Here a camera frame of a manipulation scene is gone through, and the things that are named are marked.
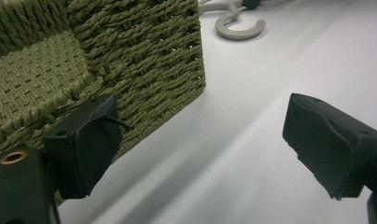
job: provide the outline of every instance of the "brass grommet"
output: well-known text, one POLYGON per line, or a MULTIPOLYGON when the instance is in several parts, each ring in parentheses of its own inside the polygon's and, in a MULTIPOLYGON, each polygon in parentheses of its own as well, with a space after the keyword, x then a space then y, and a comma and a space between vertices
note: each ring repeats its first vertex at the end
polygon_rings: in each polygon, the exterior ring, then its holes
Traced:
POLYGON ((4 165, 10 165, 12 163, 22 161, 27 155, 28 153, 23 150, 13 151, 13 152, 8 153, 2 159, 0 159, 0 163, 4 165))

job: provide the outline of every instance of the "wicker basket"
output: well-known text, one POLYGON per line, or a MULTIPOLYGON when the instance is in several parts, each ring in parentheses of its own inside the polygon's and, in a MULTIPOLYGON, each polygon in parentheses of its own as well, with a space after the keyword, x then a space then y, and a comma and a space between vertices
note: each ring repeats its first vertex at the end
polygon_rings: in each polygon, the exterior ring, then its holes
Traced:
POLYGON ((202 93, 198 19, 197 0, 0 0, 0 152, 110 92, 127 152, 202 93))

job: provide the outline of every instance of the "plastic hook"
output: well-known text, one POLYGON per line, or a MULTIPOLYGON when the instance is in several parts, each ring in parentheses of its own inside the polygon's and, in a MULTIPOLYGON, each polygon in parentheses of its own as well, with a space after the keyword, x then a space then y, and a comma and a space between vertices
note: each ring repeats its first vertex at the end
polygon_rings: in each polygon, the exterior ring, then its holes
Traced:
POLYGON ((219 17, 216 21, 216 30, 217 32, 229 39, 247 39, 250 37, 254 37, 256 35, 261 34, 265 27, 264 20, 258 20, 256 25, 248 30, 244 31, 233 31, 228 29, 225 24, 230 20, 237 20, 240 11, 238 10, 239 7, 248 7, 250 9, 254 9, 258 6, 260 1, 256 0, 241 0, 237 2, 231 3, 213 3, 213 4, 205 4, 211 0, 202 0, 199 2, 200 6, 200 13, 204 13, 206 11, 214 11, 214 10, 228 10, 229 12, 219 17))

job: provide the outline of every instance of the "white hook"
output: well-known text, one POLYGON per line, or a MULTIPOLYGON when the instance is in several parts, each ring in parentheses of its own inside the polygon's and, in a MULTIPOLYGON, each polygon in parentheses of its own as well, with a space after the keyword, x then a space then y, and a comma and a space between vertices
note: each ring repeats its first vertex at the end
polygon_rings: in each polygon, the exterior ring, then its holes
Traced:
POLYGON ((228 10, 229 12, 221 16, 216 21, 216 29, 217 32, 224 37, 229 39, 247 39, 256 35, 259 35, 264 27, 265 21, 259 20, 257 21, 256 25, 251 29, 244 30, 244 31, 232 31, 228 29, 225 24, 227 21, 230 20, 237 20, 240 14, 238 10, 239 7, 243 5, 243 2, 247 0, 240 0, 237 2, 232 3, 214 3, 214 4, 205 4, 211 0, 202 0, 199 2, 200 5, 200 13, 204 13, 206 11, 214 11, 214 10, 228 10))

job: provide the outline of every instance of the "white table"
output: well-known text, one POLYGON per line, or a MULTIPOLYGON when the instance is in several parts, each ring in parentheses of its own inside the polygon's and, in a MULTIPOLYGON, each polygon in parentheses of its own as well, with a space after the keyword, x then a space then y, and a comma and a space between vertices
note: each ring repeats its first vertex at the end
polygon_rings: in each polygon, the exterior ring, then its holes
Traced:
POLYGON ((246 41, 203 14, 207 87, 110 166, 70 223, 367 223, 358 199, 330 199, 282 138, 291 92, 326 101, 377 130, 377 0, 291 0, 244 11, 246 41))

